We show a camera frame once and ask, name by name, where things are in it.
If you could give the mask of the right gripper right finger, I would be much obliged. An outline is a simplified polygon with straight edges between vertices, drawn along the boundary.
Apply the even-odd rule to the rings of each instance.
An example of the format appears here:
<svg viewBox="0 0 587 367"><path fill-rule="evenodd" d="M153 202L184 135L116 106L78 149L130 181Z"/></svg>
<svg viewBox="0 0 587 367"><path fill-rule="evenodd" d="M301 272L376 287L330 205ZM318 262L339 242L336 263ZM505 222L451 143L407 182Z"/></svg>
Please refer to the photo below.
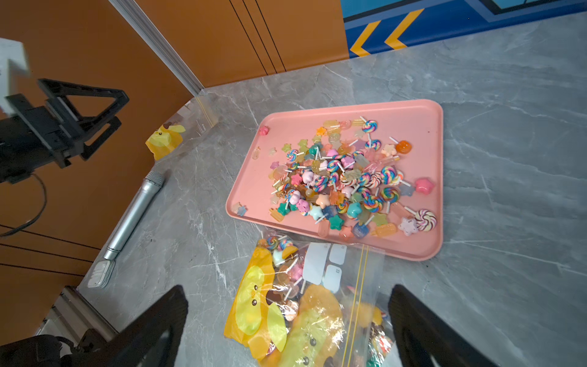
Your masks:
<svg viewBox="0 0 587 367"><path fill-rule="evenodd" d="M403 366L496 366L403 285L393 287L388 311Z"/></svg>

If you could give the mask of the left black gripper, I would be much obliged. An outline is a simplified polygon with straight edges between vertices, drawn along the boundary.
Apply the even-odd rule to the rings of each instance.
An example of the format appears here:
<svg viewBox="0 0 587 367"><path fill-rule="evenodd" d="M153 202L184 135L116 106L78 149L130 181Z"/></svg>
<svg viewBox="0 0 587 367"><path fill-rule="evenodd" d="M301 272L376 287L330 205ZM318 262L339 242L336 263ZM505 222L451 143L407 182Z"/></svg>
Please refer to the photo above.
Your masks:
<svg viewBox="0 0 587 367"><path fill-rule="evenodd" d="M47 96L34 107L22 94L6 98L14 114L1 121L1 182L16 184L50 163L60 168L78 155L84 161L122 125L117 114L128 104L122 90L39 79ZM84 133L98 133L90 145Z"/></svg>

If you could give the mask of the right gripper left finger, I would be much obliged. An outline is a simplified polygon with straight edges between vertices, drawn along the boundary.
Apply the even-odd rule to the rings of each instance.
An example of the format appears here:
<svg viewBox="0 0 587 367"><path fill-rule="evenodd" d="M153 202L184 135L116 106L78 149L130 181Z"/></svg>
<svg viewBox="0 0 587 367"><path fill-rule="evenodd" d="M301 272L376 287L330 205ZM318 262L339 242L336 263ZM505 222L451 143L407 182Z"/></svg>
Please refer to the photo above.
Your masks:
<svg viewBox="0 0 587 367"><path fill-rule="evenodd" d="M99 350L69 357L69 366L174 366L189 303L172 287Z"/></svg>

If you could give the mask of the clear ziploc bag with candies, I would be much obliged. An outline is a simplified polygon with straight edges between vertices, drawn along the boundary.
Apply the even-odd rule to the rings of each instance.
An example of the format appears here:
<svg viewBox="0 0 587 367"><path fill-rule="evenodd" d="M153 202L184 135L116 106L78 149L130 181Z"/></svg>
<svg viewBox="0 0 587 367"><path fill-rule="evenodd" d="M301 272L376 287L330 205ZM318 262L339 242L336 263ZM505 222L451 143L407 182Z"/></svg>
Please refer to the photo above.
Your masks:
<svg viewBox="0 0 587 367"><path fill-rule="evenodd" d="M195 96L155 130L145 142L155 161L167 157L184 141L205 135L219 122L209 96Z"/></svg>

